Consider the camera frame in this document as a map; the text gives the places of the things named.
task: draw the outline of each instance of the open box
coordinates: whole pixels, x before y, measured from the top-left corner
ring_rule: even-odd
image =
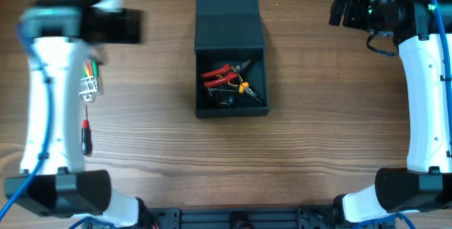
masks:
[[[196,116],[264,116],[269,111],[265,40],[258,0],[196,0]],[[264,105],[246,95],[237,96],[235,108],[219,109],[209,98],[203,73],[226,64],[236,66],[252,59],[240,75]]]

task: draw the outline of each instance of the wooden tabletop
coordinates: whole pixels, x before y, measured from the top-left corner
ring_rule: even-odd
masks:
[[[2,182],[18,174],[26,137],[28,69],[13,27],[32,1],[0,0]],[[108,170],[115,189],[149,207],[187,208],[329,204],[373,184],[379,168],[405,167],[410,120],[401,61],[370,52],[365,32],[329,26],[332,3],[260,0],[270,114],[201,120],[195,0],[126,0],[146,12],[145,41],[105,46],[105,94],[89,105],[87,169]],[[376,46],[396,50],[390,39]],[[452,224],[450,211],[410,217],[418,228]],[[1,227],[73,222],[14,206]]]

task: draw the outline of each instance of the red handle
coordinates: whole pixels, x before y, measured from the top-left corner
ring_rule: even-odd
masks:
[[[229,64],[226,64],[218,70],[211,71],[211,72],[208,72],[205,74],[201,74],[201,78],[210,78],[210,77],[215,77],[217,75],[223,75],[223,74],[226,74],[230,70],[231,70],[231,68],[229,67]]]
[[[235,78],[239,77],[238,74],[230,72],[228,73],[225,77],[223,78],[219,78],[218,80],[214,80],[214,81],[208,81],[206,83],[204,83],[204,86],[206,88],[214,88],[216,86],[220,86],[222,84],[226,84],[232,80],[234,80]]]

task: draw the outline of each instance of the red screwdriver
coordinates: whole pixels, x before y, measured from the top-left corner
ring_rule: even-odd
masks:
[[[88,122],[88,106],[85,105],[85,119],[82,126],[82,153],[90,156],[93,153],[93,143],[91,141],[90,122]]]

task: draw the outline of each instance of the box lid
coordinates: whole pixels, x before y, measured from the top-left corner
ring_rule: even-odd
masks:
[[[195,49],[264,47],[259,0],[196,0]]]

